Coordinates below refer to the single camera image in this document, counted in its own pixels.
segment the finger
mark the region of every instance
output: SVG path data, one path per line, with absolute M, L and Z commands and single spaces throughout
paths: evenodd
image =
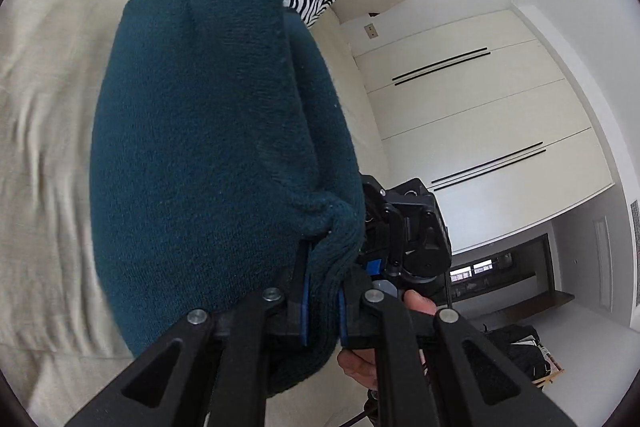
M 427 297 L 423 297 L 415 290 L 404 292 L 404 305 L 410 310 L 415 310 L 429 315 L 435 315 L 438 307 L 435 302 Z
M 378 388 L 376 366 L 361 359 L 353 351 L 343 349 L 338 354 L 338 365 L 340 365 L 345 375 L 353 378 L 360 385 L 369 389 Z
M 363 377 L 376 376 L 376 366 L 364 359 L 361 359 L 349 349 L 343 349 L 338 354 L 338 365 L 345 373 L 348 373 L 350 377 L 356 373 Z
M 376 351 L 374 349 L 354 349 L 353 352 L 361 359 L 376 365 Z

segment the bed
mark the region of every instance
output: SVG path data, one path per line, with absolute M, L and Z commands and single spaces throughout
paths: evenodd
M 40 427 L 64 425 L 132 360 L 95 275 L 88 206 L 95 101 L 126 1 L 0 9 L 0 368 Z M 360 167 L 383 179 L 380 136 L 336 15 L 324 12 L 312 32 Z M 270 400 L 267 422 L 339 425 L 365 400 L 332 360 Z

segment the white wardrobe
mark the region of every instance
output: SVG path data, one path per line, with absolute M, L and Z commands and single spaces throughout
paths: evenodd
M 356 58 L 390 168 L 434 191 L 454 253 L 612 185 L 572 87 L 510 10 L 440 26 Z

